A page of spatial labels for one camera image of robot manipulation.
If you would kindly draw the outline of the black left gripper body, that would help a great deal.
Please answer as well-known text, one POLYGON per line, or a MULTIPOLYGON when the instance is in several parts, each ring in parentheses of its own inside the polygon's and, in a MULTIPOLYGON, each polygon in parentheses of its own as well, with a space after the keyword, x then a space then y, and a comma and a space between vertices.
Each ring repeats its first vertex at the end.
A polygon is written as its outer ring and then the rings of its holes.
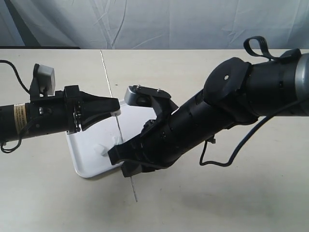
POLYGON ((66 131, 69 134, 81 130, 81 91, 77 85, 65 86, 53 96, 40 96, 39 87, 31 85, 29 118, 34 123, 29 135, 48 135, 66 131))

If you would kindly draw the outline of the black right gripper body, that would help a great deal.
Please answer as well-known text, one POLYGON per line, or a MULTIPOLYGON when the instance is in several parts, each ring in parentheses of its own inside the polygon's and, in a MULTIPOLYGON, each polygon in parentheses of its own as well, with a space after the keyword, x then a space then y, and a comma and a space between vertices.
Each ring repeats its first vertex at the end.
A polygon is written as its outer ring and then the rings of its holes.
POLYGON ((232 124, 230 113, 208 104, 202 91, 175 111, 156 116, 145 123, 140 133, 143 172, 170 167, 181 155, 232 124))

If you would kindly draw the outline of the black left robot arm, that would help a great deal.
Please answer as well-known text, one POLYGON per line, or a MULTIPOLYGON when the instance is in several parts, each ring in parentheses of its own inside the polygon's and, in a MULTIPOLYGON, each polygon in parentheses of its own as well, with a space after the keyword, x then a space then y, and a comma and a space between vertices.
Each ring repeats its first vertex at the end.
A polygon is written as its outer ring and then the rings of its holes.
POLYGON ((31 97, 29 103, 1 106, 0 140, 16 141, 59 132, 85 131, 120 112, 117 98, 100 97, 66 86, 53 96, 31 97))

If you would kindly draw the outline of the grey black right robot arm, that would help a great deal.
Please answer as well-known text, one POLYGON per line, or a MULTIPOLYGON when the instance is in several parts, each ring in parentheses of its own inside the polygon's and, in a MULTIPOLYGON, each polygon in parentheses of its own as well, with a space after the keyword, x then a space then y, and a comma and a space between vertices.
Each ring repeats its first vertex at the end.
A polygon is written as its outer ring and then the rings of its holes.
POLYGON ((309 56, 298 49, 258 64, 228 59, 181 106, 165 91, 130 86, 126 103, 154 109, 156 119, 108 156, 111 164, 122 164, 125 177, 166 169, 200 143, 213 143, 222 130, 253 124, 261 116, 307 116, 308 97, 309 56))

